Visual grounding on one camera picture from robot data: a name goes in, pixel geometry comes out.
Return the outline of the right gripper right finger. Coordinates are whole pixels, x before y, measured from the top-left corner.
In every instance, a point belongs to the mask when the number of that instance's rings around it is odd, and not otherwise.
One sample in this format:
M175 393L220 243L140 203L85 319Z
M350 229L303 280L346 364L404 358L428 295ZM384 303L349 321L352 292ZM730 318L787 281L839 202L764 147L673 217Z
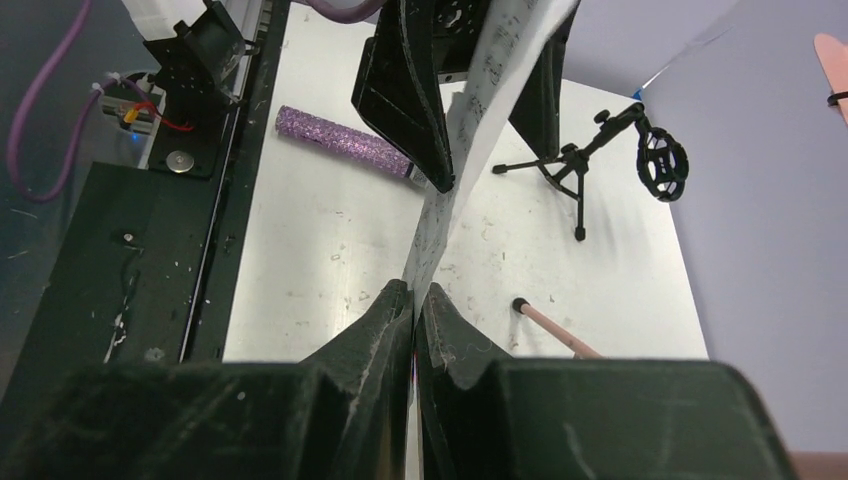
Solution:
M416 327L426 479L793 479L753 386L716 362L514 357L432 284Z

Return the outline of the pink folding music stand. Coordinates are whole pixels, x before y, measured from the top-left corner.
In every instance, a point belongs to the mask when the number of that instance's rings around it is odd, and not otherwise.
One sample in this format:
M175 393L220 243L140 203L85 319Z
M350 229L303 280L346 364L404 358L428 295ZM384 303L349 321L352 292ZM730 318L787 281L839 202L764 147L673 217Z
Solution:
M833 35L819 33L815 35L813 45L831 88L831 95L827 98L828 106L838 109L844 120L847 120L847 44ZM526 299L515 298L511 307L565 345L576 359L603 358L603 355L537 310Z

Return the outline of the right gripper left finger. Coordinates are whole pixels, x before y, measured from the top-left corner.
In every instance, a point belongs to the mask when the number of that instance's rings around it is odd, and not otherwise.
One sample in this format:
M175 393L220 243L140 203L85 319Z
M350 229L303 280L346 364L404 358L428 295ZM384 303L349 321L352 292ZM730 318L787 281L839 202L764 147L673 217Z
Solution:
M388 282L297 363L87 368L12 443L5 479L400 479L412 296Z

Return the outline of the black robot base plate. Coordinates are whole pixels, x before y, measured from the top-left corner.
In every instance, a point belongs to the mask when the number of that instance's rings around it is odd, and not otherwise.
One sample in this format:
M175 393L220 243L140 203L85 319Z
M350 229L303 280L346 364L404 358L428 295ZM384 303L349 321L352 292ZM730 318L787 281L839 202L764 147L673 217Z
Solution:
M222 361L291 5L225 8L259 47L236 103L182 132L161 94L134 133L113 76L159 63L120 2L2 3L1 138L25 187L1 181L3 443L80 370Z

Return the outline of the sheet music page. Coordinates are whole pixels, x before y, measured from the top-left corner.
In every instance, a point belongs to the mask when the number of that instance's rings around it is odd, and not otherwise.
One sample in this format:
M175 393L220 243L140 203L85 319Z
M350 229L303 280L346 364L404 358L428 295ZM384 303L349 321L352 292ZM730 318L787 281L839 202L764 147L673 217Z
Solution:
M403 271L413 298L412 318L424 299L448 240L543 47L577 9L576 1L495 1L483 24L468 78L447 114L455 185L427 190Z

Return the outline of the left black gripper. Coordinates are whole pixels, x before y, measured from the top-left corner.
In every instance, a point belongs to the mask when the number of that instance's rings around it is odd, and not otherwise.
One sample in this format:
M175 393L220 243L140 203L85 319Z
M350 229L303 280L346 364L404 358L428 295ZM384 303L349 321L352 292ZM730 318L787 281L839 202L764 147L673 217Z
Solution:
M352 95L355 110L440 193L453 188L455 176L439 83L467 78L490 4L389 1L364 44ZM563 65L577 9L542 48L509 117L537 158L560 151Z

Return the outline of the black microphone shock-mount stand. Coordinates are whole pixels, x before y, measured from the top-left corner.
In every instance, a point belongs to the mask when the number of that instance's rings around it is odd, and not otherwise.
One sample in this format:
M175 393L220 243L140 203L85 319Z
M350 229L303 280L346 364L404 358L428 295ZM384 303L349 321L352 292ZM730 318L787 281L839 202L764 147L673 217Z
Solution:
M531 162L499 164L492 172L502 175L509 171L527 168L538 169L544 179L556 191L576 202L576 226L574 238L582 242L586 238L585 176L593 154L607 146L618 135L632 127L638 133L636 171L641 184L658 201L672 203L684 193L689 177L690 163L684 146L667 130L654 126L641 102L635 102L613 116L602 110L594 117L599 131L593 139L580 148L568 143L560 154L552 158L536 159Z

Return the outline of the purple glitter microphone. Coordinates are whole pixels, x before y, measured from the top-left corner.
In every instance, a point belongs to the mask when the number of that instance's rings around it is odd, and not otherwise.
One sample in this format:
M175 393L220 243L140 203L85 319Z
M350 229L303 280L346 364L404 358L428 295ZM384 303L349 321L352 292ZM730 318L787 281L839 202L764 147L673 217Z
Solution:
M384 139L307 113L282 106L275 120L278 134L309 142L334 154L374 167L425 188L428 180L403 153Z

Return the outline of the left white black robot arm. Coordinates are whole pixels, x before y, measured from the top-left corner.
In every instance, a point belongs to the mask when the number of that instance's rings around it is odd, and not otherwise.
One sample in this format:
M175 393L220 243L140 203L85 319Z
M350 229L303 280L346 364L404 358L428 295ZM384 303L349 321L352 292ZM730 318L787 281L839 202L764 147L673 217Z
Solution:
M499 21L497 37L516 46L515 1L365 1L315 10L328 19L356 23L377 16L364 43L352 103L361 119L404 154L440 192L454 183L448 128L439 96L442 83L468 81L474 56L485 48L486 22ZM190 126L236 103L229 80L239 62L259 52L218 1L129 1L147 50L159 63L157 84L177 120ZM559 148L559 99L564 54L578 9L569 2L552 16L554 29L538 53L509 120L531 151L547 157Z

